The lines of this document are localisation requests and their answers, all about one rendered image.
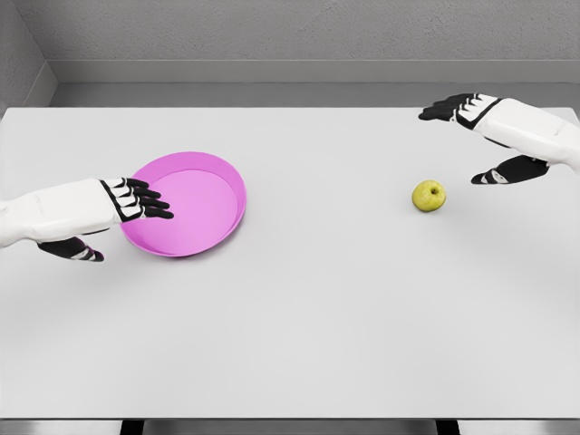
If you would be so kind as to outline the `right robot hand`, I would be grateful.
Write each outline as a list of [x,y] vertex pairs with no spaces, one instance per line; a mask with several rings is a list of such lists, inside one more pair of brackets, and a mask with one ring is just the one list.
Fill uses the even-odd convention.
[[573,123],[516,99],[460,93],[435,101],[422,110],[419,119],[454,122],[500,147],[519,152],[473,176],[474,185],[516,184],[542,177],[555,165],[567,166],[567,127]]

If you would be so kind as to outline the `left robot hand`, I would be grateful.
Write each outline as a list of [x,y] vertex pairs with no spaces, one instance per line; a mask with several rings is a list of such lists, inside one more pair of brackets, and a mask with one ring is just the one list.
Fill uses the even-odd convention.
[[100,263],[82,236],[141,218],[172,219],[169,204],[139,179],[84,179],[7,200],[20,241],[60,258]]

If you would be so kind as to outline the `green apple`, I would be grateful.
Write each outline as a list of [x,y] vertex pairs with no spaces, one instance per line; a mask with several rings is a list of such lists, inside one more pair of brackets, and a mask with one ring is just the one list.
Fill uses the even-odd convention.
[[434,179],[420,182],[411,193],[411,202],[422,212],[432,212],[441,208],[447,199],[445,188]]

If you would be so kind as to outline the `pink round plate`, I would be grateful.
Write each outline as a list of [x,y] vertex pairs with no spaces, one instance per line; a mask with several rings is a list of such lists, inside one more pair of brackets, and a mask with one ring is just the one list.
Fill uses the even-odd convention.
[[148,182],[174,214],[172,219],[143,218],[121,225],[134,246],[154,255],[204,252],[236,229],[246,209],[244,180],[230,163],[212,154],[168,154],[149,162],[133,177]]

